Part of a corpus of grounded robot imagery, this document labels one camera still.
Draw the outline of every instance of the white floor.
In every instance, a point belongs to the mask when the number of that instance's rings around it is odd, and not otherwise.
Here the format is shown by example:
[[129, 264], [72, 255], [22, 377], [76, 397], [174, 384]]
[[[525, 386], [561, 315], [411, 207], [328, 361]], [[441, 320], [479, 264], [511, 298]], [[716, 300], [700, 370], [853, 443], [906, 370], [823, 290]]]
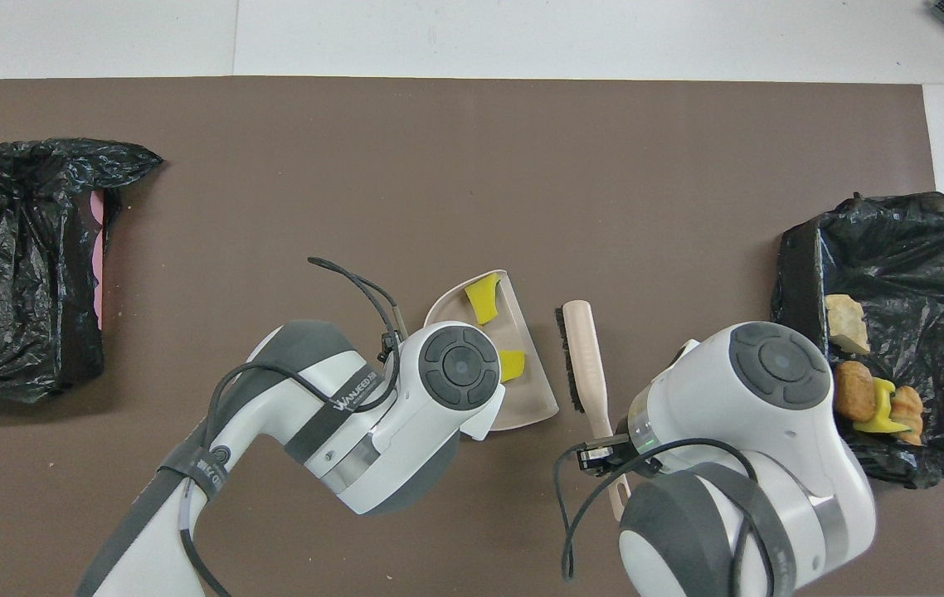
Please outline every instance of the white floor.
[[0, 78], [191, 75], [924, 84], [944, 192], [923, 0], [0, 0]]

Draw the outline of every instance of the black cable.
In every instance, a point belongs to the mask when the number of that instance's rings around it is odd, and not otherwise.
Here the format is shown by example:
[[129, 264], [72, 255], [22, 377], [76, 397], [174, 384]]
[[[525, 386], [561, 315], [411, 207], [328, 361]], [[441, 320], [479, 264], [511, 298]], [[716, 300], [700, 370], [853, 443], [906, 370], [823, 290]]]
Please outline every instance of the black cable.
[[[392, 320], [384, 313], [384, 308], [380, 305], [380, 302], [377, 301], [376, 296], [373, 296], [371, 292], [366, 289], [366, 286], [373, 288], [380, 295], [384, 296], [384, 299], [396, 310], [396, 317], [401, 318], [400, 314], [397, 314], [397, 303], [395, 299], [383, 288], [370, 282], [368, 279], [364, 279], [362, 276], [353, 274], [346, 269], [340, 267], [340, 265], [333, 264], [332, 261], [323, 260], [320, 257], [309, 257], [307, 261], [312, 265], [317, 265], [318, 267], [329, 269], [329, 271], [336, 272], [338, 274], [347, 277], [354, 283], [354, 286], [358, 287], [358, 290], [361, 290], [363, 294], [369, 298], [369, 301], [372, 303], [373, 307], [376, 307], [377, 313], [380, 313], [380, 318], [384, 320], [384, 325], [387, 328], [388, 335], [392, 337], [395, 347], [393, 347], [392, 352], [395, 355], [395, 361], [393, 362], [392, 367], [392, 377], [390, 377], [387, 388], [384, 390], [384, 393], [381, 394], [376, 400], [371, 401], [371, 403], [366, 405], [359, 405], [358, 408], [354, 409], [354, 412], [364, 412], [372, 408], [376, 408], [377, 405], [380, 405], [384, 400], [387, 400], [387, 397], [395, 390], [395, 385], [397, 383], [397, 374], [399, 374], [399, 343], [402, 340], [402, 337], [399, 335], [399, 332], [396, 332], [395, 325], [392, 324]], [[314, 386], [313, 383], [306, 381], [304, 377], [299, 375], [297, 371], [291, 371], [281, 364], [273, 362], [246, 362], [237, 366], [236, 369], [229, 371], [221, 378], [221, 381], [217, 382], [217, 386], [214, 386], [214, 393], [211, 395], [210, 407], [207, 407], [207, 418], [206, 422], [203, 425], [203, 436], [200, 439], [200, 445], [204, 449], [210, 449], [211, 443], [214, 439], [217, 438], [217, 435], [221, 431], [214, 430], [214, 419], [215, 413], [221, 405], [221, 393], [229, 386], [229, 383], [236, 379], [237, 375], [243, 373], [243, 371], [249, 371], [253, 369], [261, 369], [265, 371], [273, 371], [274, 373], [279, 373], [287, 378], [294, 379], [298, 382], [304, 389], [309, 391], [309, 393], [317, 396], [321, 401], [327, 403], [328, 396], [325, 396], [321, 390], [317, 389], [317, 386]], [[221, 582], [218, 582], [217, 578], [214, 577], [214, 574], [211, 574], [210, 568], [207, 568], [206, 562], [203, 562], [202, 558], [199, 556], [199, 552], [196, 551], [195, 543], [192, 541], [192, 532], [190, 530], [191, 523], [188, 521], [190, 518], [191, 502], [192, 502], [192, 481], [191, 479], [185, 480], [184, 495], [181, 498], [181, 514], [180, 514], [180, 532], [181, 532], [181, 546], [184, 548], [184, 555], [187, 556], [188, 562], [192, 563], [192, 567], [195, 568], [196, 573], [199, 574], [200, 578], [203, 578], [204, 582], [207, 582], [207, 585], [210, 585], [211, 589], [214, 590], [214, 593], [217, 593], [219, 597], [231, 597], [228, 592], [226, 592], [225, 587], [221, 586]]]
[[392, 306], [396, 306], [395, 299], [392, 298], [390, 294], [384, 291], [383, 288], [378, 287], [376, 284], [369, 282], [369, 280], [363, 279], [362, 276], [349, 272], [347, 269], [343, 268], [342, 265], [333, 264], [332, 261], [325, 260], [321, 257], [308, 257], [306, 258], [312, 265], [317, 265], [319, 268], [328, 269], [328, 271], [335, 272], [340, 274], [346, 279], [349, 279], [350, 282], [354, 283], [354, 286], [358, 287], [358, 290], [362, 291], [362, 294], [365, 294], [369, 298], [369, 302], [372, 303], [373, 307], [376, 307], [377, 313], [380, 313], [380, 318], [384, 320], [384, 326], [387, 328], [387, 333], [392, 337], [392, 342], [395, 343], [395, 347], [392, 349], [392, 354], [395, 355], [395, 364], [392, 367], [392, 376], [387, 381], [387, 388], [384, 389], [384, 393], [380, 395], [376, 400], [371, 401], [371, 403], [359, 405], [358, 408], [354, 409], [354, 412], [365, 412], [373, 408], [377, 408], [383, 401], [387, 400], [387, 397], [395, 390], [395, 385], [397, 383], [397, 378], [399, 378], [399, 343], [402, 341], [399, 333], [395, 330], [395, 325], [392, 324], [392, 319], [384, 313], [384, 308], [380, 305], [380, 302], [377, 301], [376, 296], [373, 296], [371, 292], [366, 288], [366, 284], [371, 286], [377, 292], [384, 295], [388, 303], [391, 303]]
[[192, 568], [195, 568], [196, 574], [199, 574], [199, 578], [202, 578], [207, 582], [207, 585], [211, 587], [211, 590], [214, 590], [214, 593], [218, 597], [231, 597], [228, 590], [225, 590], [225, 587], [221, 586], [221, 582], [214, 577], [214, 574], [211, 574], [210, 568], [207, 568], [207, 564], [203, 562], [202, 558], [199, 556], [199, 551], [196, 551], [196, 544], [192, 543], [192, 530], [188, 527], [191, 526], [188, 519], [191, 518], [188, 510], [191, 510], [192, 506], [192, 480], [184, 480], [184, 494], [181, 496], [181, 507], [180, 514], [178, 517], [178, 526], [180, 526], [181, 532], [181, 547], [184, 548], [184, 555], [188, 558], [188, 562], [192, 564]]
[[[655, 449], [646, 451], [646, 453], [639, 454], [638, 458], [634, 458], [634, 459], [631, 459], [631, 461], [625, 462], [615, 471], [610, 473], [610, 475], [604, 481], [601, 481], [601, 483], [598, 484], [597, 487], [594, 488], [592, 492], [590, 492], [589, 496], [586, 496], [585, 502], [583, 502], [582, 506], [579, 507], [579, 510], [576, 512], [575, 517], [572, 518], [571, 525], [568, 525], [567, 524], [567, 511], [566, 509], [564, 509], [562, 490], [560, 490], [560, 478], [559, 478], [560, 464], [562, 463], [563, 459], [567, 457], [568, 454], [570, 454], [572, 451], [575, 451], [576, 449], [580, 449], [583, 446], [583, 444], [579, 444], [578, 446], [572, 446], [570, 449], [564, 451], [564, 454], [562, 454], [562, 457], [560, 457], [557, 460], [557, 463], [554, 466], [554, 471], [556, 472], [554, 476], [554, 483], [556, 485], [556, 493], [557, 493], [558, 503], [560, 506], [560, 513], [562, 514], [562, 519], [564, 521], [564, 548], [563, 548], [562, 556], [560, 556], [560, 574], [562, 574], [562, 578], [564, 579], [564, 581], [570, 582], [575, 575], [575, 566], [574, 566], [574, 562], [571, 559], [572, 556], [574, 556], [574, 548], [572, 545], [572, 541], [575, 536], [575, 529], [578, 527], [579, 522], [582, 520], [583, 515], [586, 515], [586, 510], [589, 509], [591, 503], [593, 503], [594, 500], [597, 499], [597, 496], [601, 495], [601, 492], [604, 492], [605, 488], [608, 488], [610, 484], [615, 483], [616, 480], [620, 478], [620, 476], [623, 476], [625, 475], [625, 473], [632, 471], [632, 469], [636, 468], [636, 466], [638, 466], [639, 464], [642, 464], [642, 462], [646, 460], [650, 460], [650, 458], [658, 456], [658, 454], [662, 454], [664, 453], [664, 451], [677, 449], [678, 447], [684, 447], [684, 446], [690, 446], [690, 445], [707, 445], [707, 446], [716, 447], [716, 449], [721, 449], [723, 451], [726, 451], [727, 454], [730, 454], [730, 456], [733, 456], [735, 459], [737, 459], [737, 461], [740, 462], [742, 467], [745, 468], [745, 474], [748, 476], [748, 478], [752, 480], [753, 483], [757, 482], [756, 470], [752, 467], [752, 462], [748, 460], [748, 457], [746, 457], [745, 454], [742, 454], [741, 451], [738, 451], [737, 449], [735, 449], [735, 447], [731, 446], [730, 444], [718, 441], [718, 439], [711, 439], [711, 438], [677, 439], [677, 441], [662, 444], [660, 446], [655, 447]], [[757, 547], [760, 548], [760, 555], [763, 558], [764, 566], [767, 568], [768, 589], [771, 589], [771, 592], [768, 592], [768, 594], [774, 593], [774, 589], [772, 589], [772, 585], [774, 585], [774, 578], [772, 578], [774, 577], [774, 570], [771, 567], [771, 561], [769, 561], [766, 558], [766, 545], [764, 544], [763, 537], [761, 537], [759, 532], [757, 532], [757, 530], [754, 528], [745, 529], [745, 526], [748, 522], [748, 514], [744, 512], [744, 509], [742, 509], [742, 513], [745, 514], [745, 519], [744, 519], [744, 522], [742, 522], [741, 531], [738, 532], [738, 543], [744, 545], [744, 539], [742, 539], [742, 534], [748, 534], [749, 530], [752, 532], [753, 539], [757, 541]], [[735, 575], [737, 575], [737, 573], [735, 573], [734, 567], [731, 567], [731, 586], [733, 586], [733, 583], [735, 582]]]
[[221, 378], [221, 381], [217, 382], [217, 386], [214, 386], [214, 393], [210, 397], [210, 407], [207, 408], [207, 422], [203, 426], [203, 437], [202, 441], [199, 443], [204, 449], [210, 449], [211, 442], [214, 441], [219, 432], [214, 430], [214, 413], [218, 411], [219, 403], [221, 403], [221, 393], [229, 386], [229, 383], [231, 383], [233, 379], [236, 379], [237, 375], [240, 375], [243, 371], [252, 369], [273, 371], [274, 373], [279, 373], [285, 377], [294, 379], [294, 381], [298, 382], [299, 385], [310, 394], [314, 394], [314, 396], [317, 396], [324, 403], [328, 401], [328, 396], [325, 396], [321, 390], [318, 390], [313, 383], [306, 381], [306, 378], [299, 375], [297, 371], [291, 371], [287, 369], [287, 367], [273, 362], [245, 362], [225, 374], [225, 376]]
[[[564, 496], [562, 491], [560, 491], [560, 468], [564, 464], [564, 459], [567, 458], [568, 454], [578, 451], [585, 444], [575, 444], [570, 447], [570, 449], [564, 450], [564, 454], [560, 454], [560, 458], [552, 465], [552, 488], [557, 495], [557, 503], [560, 505], [560, 519], [564, 522], [564, 534], [567, 535], [567, 510], [564, 509]], [[562, 571], [562, 574], [567, 574], [567, 578], [572, 578], [575, 575], [575, 553], [572, 551], [571, 545], [568, 545], [567, 551], [567, 569]]]

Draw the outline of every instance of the brush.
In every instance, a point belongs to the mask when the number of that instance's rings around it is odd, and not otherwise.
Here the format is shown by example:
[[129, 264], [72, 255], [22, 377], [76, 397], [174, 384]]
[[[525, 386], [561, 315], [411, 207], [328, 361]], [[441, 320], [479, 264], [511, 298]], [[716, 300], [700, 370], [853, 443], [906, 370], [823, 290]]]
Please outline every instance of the brush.
[[[605, 383], [605, 368], [601, 364], [601, 349], [597, 344], [597, 328], [593, 311], [586, 301], [570, 301], [556, 310], [557, 326], [560, 328], [560, 344], [567, 367], [568, 390], [572, 404], [579, 412], [586, 413], [594, 439], [613, 435], [608, 416], [608, 386]], [[612, 514], [619, 521], [623, 515], [624, 501], [630, 498], [627, 476], [621, 476], [609, 485], [609, 502]]]

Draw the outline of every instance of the logo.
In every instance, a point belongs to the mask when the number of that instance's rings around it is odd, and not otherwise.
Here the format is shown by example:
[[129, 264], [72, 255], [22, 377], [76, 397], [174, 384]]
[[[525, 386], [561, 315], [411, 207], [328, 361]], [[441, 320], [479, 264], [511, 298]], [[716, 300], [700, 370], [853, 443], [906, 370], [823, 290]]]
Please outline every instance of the logo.
[[336, 410], [354, 410], [353, 405], [358, 404], [361, 400], [362, 393], [365, 392], [369, 386], [374, 386], [374, 381], [380, 377], [377, 375], [376, 371], [370, 371], [369, 375], [365, 377], [362, 381], [358, 383], [357, 386], [354, 386], [354, 389], [348, 392], [345, 396], [336, 397], [332, 401], [332, 408]]
[[229, 450], [229, 446], [217, 446], [216, 449], [211, 451], [211, 455], [217, 459], [218, 464], [225, 464], [229, 461], [229, 458], [232, 458], [232, 451]]
[[200, 469], [203, 472], [203, 475], [207, 476], [207, 479], [210, 479], [210, 483], [214, 485], [214, 488], [221, 488], [221, 475], [218, 475], [217, 471], [207, 463], [206, 460], [200, 458], [196, 461], [196, 468]]

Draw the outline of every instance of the bread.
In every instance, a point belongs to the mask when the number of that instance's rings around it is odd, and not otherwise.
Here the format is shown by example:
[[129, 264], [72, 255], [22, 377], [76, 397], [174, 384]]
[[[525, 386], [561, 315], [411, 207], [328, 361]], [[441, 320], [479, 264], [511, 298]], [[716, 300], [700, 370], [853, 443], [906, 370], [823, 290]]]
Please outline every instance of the bread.
[[908, 444], [922, 445], [922, 398], [911, 386], [900, 386], [893, 394], [893, 411], [889, 413], [889, 419], [894, 420], [901, 425], [911, 427], [909, 431], [901, 431], [896, 435]]
[[867, 324], [863, 321], [863, 305], [847, 294], [825, 295], [825, 318], [830, 342], [852, 355], [869, 355]]
[[833, 408], [849, 420], [866, 423], [873, 419], [873, 375], [860, 362], [840, 363], [833, 371]]

